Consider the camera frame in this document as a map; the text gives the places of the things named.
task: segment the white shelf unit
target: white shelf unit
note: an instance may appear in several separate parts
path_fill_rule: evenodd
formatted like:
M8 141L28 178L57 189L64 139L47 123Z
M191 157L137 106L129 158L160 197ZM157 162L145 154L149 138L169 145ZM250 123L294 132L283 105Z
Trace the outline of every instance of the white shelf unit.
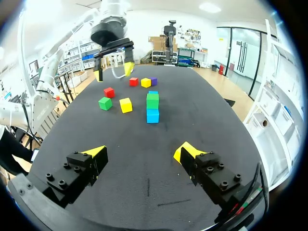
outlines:
M300 84L295 81L296 79L299 79L298 76L294 77L296 74L294 74L292 71L284 70L283 68L282 70L280 69L280 61L282 60L288 62L289 66L296 69L295 57L282 44L272 40L270 36L271 32L268 20L266 20L266 26L268 34L268 50L266 52L261 86L256 96L255 102L253 103L252 108L250 109L243 123L259 151L267 177L269 191L271 191L283 183L292 173L293 162L297 155L294 155L294 153L290 154L288 149L290 134L295 131L297 132L297 124L293 120L293 116L296 117L297 114L297 118L300 118L302 120L301 122L303 122L304 113L300 101L302 97L302 94L300 94ZM279 53L277 63L275 62L275 58L273 59L274 63L271 61L270 56L273 55L272 49L277 49ZM274 74L271 74L272 66L275 66ZM284 81L286 77L291 77L290 79L294 81L292 82L288 79L289 82L286 83L287 81ZM280 92L282 92L283 95L278 95L273 91L276 86L281 89ZM273 101L271 100L271 97L264 97L264 94L266 93L273 96ZM283 111L285 109L284 106L286 102L283 101L284 99L288 99L289 102L292 102L292 113L285 110L286 113L288 113L287 118L290 117L288 121L291 121L292 123L290 127L288 127L287 132L282 133L281 124L278 126L277 123L280 123L280 121L278 121L279 113L281 113L279 110ZM273 108L272 111L270 111L269 108L264 108L264 106L270 107L275 105L275 103L276 107ZM264 132L258 135L256 135L250 128L252 123L251 121L254 120L256 113L261 113L264 115L266 123L268 124L267 128L264 129Z
M66 51L70 52L70 55L66 55L63 58L64 61L72 63L70 69L75 71L85 71L85 69L93 68L93 59L82 60L86 55L95 54L100 50L100 46L90 39L83 39L79 41L70 41L70 44L66 46Z

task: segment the glass door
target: glass door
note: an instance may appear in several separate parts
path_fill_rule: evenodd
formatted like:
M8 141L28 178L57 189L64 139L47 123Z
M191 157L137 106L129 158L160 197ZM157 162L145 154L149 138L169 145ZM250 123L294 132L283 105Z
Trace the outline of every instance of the glass door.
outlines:
M232 42L227 77L249 95L257 71L260 32L232 28Z
M215 64L224 66L223 75L226 74L226 66L228 62L230 50L231 29L230 28L217 28L217 45Z

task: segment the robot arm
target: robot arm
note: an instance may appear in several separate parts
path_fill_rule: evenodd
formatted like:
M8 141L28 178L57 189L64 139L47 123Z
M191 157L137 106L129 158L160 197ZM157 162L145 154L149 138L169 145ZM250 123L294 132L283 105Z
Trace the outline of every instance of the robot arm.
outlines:
M109 53L115 52L118 48L125 47L125 73L126 76L130 75L130 71L134 66L132 57L132 45L128 38L123 39L126 32L126 9L123 0L103 0L100 12L97 9L91 9L80 17L80 19L73 25L73 27L59 40L46 53L48 58L47 63L43 67L37 91L34 96L27 99L26 113L31 117L29 118L29 125L33 132L36 132L40 123L44 121L51 111L54 109L57 102L54 100L59 99L59 91L53 87L54 77L56 75L60 59L63 55L61 45L66 42L74 33L79 31L82 26L89 22L92 25L99 21L99 23L92 29L91 39L102 46L102 51L95 57L95 63L101 78L103 80L103 72L101 70L101 58ZM25 117L25 112L20 104L11 102L1 102L0 108L0 123L7 126L16 126L23 129L28 128ZM40 111L41 113L35 116L34 112Z

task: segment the black table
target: black table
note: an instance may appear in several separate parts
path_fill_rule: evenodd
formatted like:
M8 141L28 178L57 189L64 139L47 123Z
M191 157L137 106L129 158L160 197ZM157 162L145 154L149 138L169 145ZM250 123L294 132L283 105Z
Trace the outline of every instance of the black table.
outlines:
M44 140L31 168L42 180L62 166L74 150L107 146L109 163L93 187L87 187L66 209L117 227L201 230L214 224L220 207L200 186L194 187L173 159L185 141L215 151L224 164L252 178L260 160L246 128L226 101L201 76L185 67L137 66L131 75L157 77L150 88L130 87L129 78L90 83L64 111ZM103 111L103 89L115 89L113 107ZM146 123L146 94L159 91L159 124ZM119 100L129 97L133 112L123 114ZM264 209L260 205L260 214Z

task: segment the trash can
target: trash can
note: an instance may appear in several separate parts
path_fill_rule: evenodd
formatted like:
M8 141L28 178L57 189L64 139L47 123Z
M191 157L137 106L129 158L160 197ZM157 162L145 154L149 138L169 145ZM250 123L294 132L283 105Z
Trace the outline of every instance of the trash can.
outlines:
M212 65L212 71L217 71L217 65Z

